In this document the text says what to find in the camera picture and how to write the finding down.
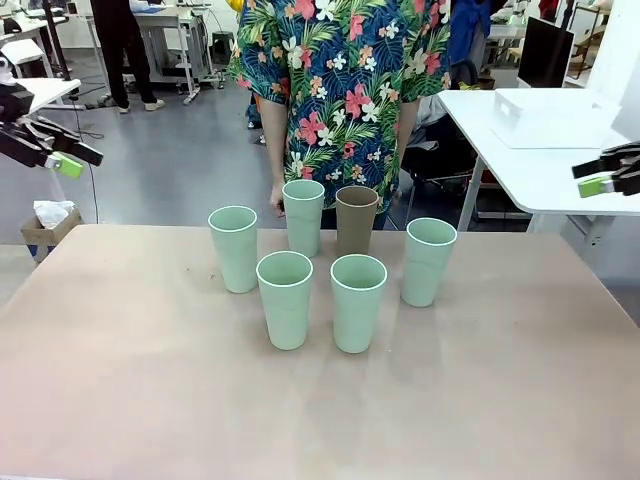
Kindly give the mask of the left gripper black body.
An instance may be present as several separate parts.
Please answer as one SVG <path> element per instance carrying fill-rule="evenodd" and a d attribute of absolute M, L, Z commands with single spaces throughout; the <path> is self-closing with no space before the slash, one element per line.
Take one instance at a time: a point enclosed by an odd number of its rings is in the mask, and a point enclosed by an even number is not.
<path fill-rule="evenodd" d="M 19 83 L 0 85 L 0 121 L 15 122 L 30 112 L 33 93 Z"/>

